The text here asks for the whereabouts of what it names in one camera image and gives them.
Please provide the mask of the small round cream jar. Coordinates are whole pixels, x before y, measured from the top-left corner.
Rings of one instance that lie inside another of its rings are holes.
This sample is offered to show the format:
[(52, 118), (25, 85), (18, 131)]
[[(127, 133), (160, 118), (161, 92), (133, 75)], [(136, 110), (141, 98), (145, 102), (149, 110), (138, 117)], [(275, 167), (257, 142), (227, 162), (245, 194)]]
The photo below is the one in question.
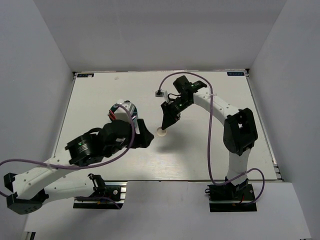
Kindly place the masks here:
[(167, 134), (167, 130), (162, 129), (161, 127), (158, 127), (156, 130), (156, 134), (158, 137), (164, 137)]

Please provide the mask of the red lip gloss tube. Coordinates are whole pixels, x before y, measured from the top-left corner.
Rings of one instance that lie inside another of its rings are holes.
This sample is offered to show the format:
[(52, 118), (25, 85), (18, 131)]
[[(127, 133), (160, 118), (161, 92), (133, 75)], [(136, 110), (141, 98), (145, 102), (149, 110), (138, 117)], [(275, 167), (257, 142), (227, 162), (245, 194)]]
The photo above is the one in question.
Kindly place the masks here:
[(114, 116), (114, 114), (113, 114), (111, 111), (109, 111), (109, 116), (110, 116), (110, 118), (111, 118), (112, 120), (115, 120), (115, 119), (116, 119), (116, 117)]

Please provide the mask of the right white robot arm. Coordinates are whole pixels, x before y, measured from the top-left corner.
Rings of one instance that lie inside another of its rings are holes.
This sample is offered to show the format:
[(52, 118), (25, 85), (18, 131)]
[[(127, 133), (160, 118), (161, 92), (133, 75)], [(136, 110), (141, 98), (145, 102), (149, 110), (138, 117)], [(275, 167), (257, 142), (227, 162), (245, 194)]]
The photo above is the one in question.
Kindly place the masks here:
[(181, 118), (181, 112), (195, 104), (209, 112), (209, 121), (217, 119), (223, 126), (223, 143), (229, 152), (228, 171), (224, 184), (226, 195), (236, 200), (244, 193), (248, 184), (248, 159), (251, 149), (258, 139), (258, 131), (253, 112), (249, 108), (240, 109), (218, 97), (211, 83), (200, 76), (196, 82), (187, 79), (188, 72), (180, 72), (174, 82), (178, 94), (171, 98), (166, 90), (159, 88), (155, 95), (164, 98), (161, 129), (174, 125)]

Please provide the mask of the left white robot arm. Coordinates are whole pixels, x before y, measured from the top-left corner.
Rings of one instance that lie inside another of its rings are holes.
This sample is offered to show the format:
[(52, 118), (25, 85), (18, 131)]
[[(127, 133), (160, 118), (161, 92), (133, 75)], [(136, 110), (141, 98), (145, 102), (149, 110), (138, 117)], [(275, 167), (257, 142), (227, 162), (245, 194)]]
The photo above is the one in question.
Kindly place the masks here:
[(6, 196), (7, 208), (27, 215), (47, 203), (73, 198), (74, 208), (121, 209), (121, 185), (107, 183), (99, 174), (89, 173), (83, 178), (70, 174), (94, 168), (122, 149), (147, 148), (153, 139), (143, 119), (138, 119), (136, 127), (114, 120), (103, 127), (92, 128), (35, 168), (20, 174), (6, 174), (4, 186), (11, 191)]

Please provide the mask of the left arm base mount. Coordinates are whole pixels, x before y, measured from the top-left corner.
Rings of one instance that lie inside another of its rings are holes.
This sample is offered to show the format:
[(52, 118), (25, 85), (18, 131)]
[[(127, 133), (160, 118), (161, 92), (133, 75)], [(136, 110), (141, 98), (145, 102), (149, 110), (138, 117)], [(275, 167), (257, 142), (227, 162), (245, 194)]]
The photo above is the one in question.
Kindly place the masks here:
[(120, 210), (124, 204), (127, 183), (106, 181), (98, 174), (89, 174), (93, 193), (74, 198), (74, 209)]

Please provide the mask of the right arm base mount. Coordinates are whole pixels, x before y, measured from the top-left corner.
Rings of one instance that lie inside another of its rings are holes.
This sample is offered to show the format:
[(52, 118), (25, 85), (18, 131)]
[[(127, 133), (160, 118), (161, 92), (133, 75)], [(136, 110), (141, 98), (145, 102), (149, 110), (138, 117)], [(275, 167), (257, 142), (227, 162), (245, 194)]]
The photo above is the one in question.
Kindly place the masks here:
[(208, 185), (205, 194), (209, 200), (211, 213), (244, 213), (256, 212), (256, 203), (253, 186), (249, 184), (235, 195), (232, 194), (227, 185)]

